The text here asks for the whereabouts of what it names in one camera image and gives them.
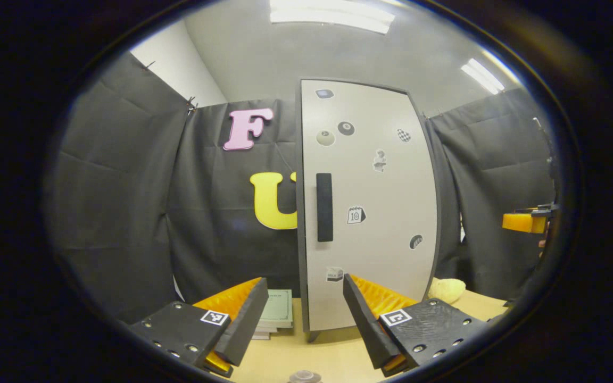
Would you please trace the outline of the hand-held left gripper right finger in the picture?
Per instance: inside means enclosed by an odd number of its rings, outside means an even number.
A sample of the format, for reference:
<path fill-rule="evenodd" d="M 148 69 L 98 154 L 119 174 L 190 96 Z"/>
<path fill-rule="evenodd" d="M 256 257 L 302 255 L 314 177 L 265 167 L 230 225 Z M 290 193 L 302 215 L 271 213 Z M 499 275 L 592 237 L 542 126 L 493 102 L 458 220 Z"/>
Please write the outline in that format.
<path fill-rule="evenodd" d="M 489 328 L 439 298 L 420 302 L 349 273 L 343 296 L 373 368 L 386 377 L 427 369 Z"/>

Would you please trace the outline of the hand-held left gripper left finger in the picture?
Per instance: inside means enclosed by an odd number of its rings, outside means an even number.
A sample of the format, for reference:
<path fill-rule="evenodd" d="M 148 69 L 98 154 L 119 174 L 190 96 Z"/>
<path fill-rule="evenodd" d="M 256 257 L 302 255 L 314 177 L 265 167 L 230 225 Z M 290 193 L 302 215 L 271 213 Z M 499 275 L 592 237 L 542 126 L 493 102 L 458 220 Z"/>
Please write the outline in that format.
<path fill-rule="evenodd" d="M 129 329 L 165 358 L 229 378 L 245 357 L 268 297 L 267 279 L 256 277 L 194 304 L 165 304 Z"/>

